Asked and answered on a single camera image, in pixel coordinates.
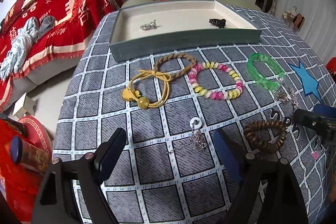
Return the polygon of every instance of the pink and yellow bead bracelet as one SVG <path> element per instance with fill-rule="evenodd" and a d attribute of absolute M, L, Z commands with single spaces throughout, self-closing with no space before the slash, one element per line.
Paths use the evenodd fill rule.
<path fill-rule="evenodd" d="M 236 88 L 234 90 L 230 90 L 228 92 L 224 91 L 210 91 L 207 90 L 197 83 L 197 73 L 204 69 L 220 69 L 222 71 L 227 72 L 236 82 Z M 224 65 L 218 62 L 203 62 L 196 64 L 188 74 L 189 82 L 191 87 L 194 89 L 196 93 L 199 93 L 200 96 L 205 96 L 209 99 L 216 100 L 230 100 L 238 97 L 243 92 L 243 82 L 240 80 L 238 73 L 233 68 L 230 68 L 228 65 Z"/>

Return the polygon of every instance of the green bracelet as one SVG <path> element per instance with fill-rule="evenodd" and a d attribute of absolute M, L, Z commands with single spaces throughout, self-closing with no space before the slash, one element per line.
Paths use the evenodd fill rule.
<path fill-rule="evenodd" d="M 267 80 L 262 76 L 259 71 L 254 67 L 253 62 L 261 61 L 267 64 L 271 70 L 278 75 L 279 80 L 277 82 L 272 82 Z M 267 89 L 271 92 L 276 92 L 285 80 L 285 72 L 277 61 L 275 61 L 270 56 L 265 54 L 254 53 L 247 61 L 247 71 L 251 78 L 256 81 L 257 84 L 262 86 L 264 89 Z"/>

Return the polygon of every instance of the screw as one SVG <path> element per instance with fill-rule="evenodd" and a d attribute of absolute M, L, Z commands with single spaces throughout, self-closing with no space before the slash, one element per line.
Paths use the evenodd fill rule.
<path fill-rule="evenodd" d="M 92 152 L 88 152 L 84 155 L 84 158 L 86 158 L 87 160 L 90 160 L 92 159 L 94 156 L 94 154 Z"/>
<path fill-rule="evenodd" d="M 247 153 L 245 155 L 245 157 L 248 159 L 248 160 L 253 160 L 255 158 L 254 154 L 253 153 Z"/>
<path fill-rule="evenodd" d="M 287 164 L 287 163 L 288 163 L 288 160 L 285 159 L 285 158 L 281 158 L 281 159 L 280 159 L 280 162 L 281 162 L 282 164 Z"/>
<path fill-rule="evenodd" d="M 53 158 L 53 159 L 51 160 L 51 163 L 52 163 L 52 164 L 57 164 L 57 163 L 59 163 L 59 158 Z"/>

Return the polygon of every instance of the checkered tablecloth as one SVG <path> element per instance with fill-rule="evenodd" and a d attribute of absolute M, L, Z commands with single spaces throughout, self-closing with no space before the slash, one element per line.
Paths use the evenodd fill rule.
<path fill-rule="evenodd" d="M 110 177 L 103 185 L 104 195 L 120 223 L 212 224 L 223 217 L 233 202 L 239 186 L 229 177 L 221 164 L 212 142 L 212 132 L 223 127 L 225 132 L 249 152 L 243 126 L 260 119 L 292 116 L 292 105 L 281 104 L 273 95 L 260 88 L 246 72 L 248 57 L 261 52 L 275 58 L 286 71 L 286 91 L 296 90 L 300 107 L 313 110 L 315 96 L 305 97 L 302 83 L 288 66 L 300 61 L 316 78 L 325 105 L 336 103 L 335 84 L 326 68 L 311 48 L 280 20 L 261 12 L 230 7 L 244 15 L 262 30 L 259 44 L 228 45 L 194 48 L 188 52 L 199 62 L 214 61 L 229 64 L 244 82 L 244 91 L 235 100 L 217 101 L 194 94 L 186 76 L 171 84 L 169 100 L 161 108 L 142 110 L 125 102 L 121 91 L 137 74 L 137 69 L 150 70 L 158 58 L 150 55 L 136 60 L 116 63 L 108 41 L 116 13 L 104 17 L 92 37 L 64 97 L 60 113 L 54 156 L 74 160 L 107 141 L 117 127 L 127 131 L 128 142 Z M 171 60 L 162 71 L 175 72 L 188 65 L 186 60 Z M 268 79 L 275 75 L 263 63 L 256 64 Z M 233 80 L 220 70 L 204 70 L 199 83 L 208 90 L 233 87 Z M 150 101 L 161 96 L 163 88 L 158 79 L 136 83 Z M 186 142 L 190 135 L 189 121 L 198 116 L 204 123 L 202 133 L 208 147 L 199 154 L 191 146 L 165 155 Z M 264 131 L 261 136 L 274 140 L 277 132 Z M 319 152 L 318 160 L 311 156 Z M 335 170 L 335 149 L 324 148 L 314 131 L 289 127 L 287 140 L 280 152 L 269 159 L 287 158 L 300 184 L 310 223 L 319 223 L 328 203 Z M 260 184 L 259 194 L 249 223 L 255 223 L 265 195 L 267 182 Z M 85 223 L 92 223 L 78 182 L 75 195 Z"/>

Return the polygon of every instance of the curtain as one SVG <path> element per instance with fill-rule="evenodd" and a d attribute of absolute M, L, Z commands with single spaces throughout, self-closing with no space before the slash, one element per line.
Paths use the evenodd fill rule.
<path fill-rule="evenodd" d="M 336 56 L 336 0 L 277 0 L 276 17 L 293 6 L 305 17 L 297 34 L 326 64 Z"/>

